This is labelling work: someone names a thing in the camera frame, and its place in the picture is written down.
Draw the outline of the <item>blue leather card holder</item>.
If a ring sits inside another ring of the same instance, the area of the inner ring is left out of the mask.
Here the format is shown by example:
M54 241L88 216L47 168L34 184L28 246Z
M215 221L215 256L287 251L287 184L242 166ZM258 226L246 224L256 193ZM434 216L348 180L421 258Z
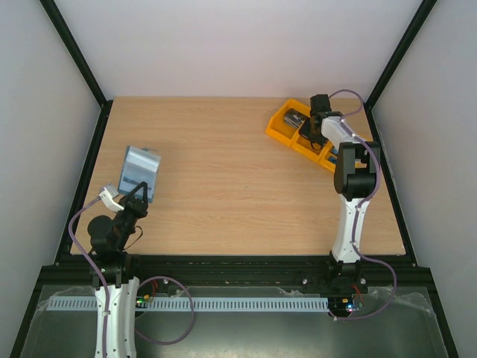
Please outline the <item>blue leather card holder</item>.
M161 156L152 151L129 145L126 147L121 168L118 191L122 195L131 192L141 182L146 182L148 202L152 203L159 174Z

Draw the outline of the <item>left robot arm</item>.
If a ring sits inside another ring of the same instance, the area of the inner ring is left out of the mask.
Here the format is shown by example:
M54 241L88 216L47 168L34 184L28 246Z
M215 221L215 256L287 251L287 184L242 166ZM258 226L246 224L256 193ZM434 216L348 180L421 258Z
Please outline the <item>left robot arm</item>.
M126 252L136 223L148 214L148 185L138 183L118 202L118 192L108 185L99 198L115 213L96 216L87 232L94 255L92 280L97 303L97 357L135 357L133 320L139 289L139 257Z

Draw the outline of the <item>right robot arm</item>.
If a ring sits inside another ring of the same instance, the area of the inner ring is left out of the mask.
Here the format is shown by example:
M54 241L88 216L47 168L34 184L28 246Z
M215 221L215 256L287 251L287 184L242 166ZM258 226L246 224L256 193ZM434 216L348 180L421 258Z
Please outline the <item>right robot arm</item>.
M313 149L323 150L331 144L337 150L333 185L341 209L323 279L323 285L333 293L351 292L361 282L361 232L369 202L381 180L379 143L360 137L346 117L332 110L329 95L317 94L310 98L309 118L299 130Z

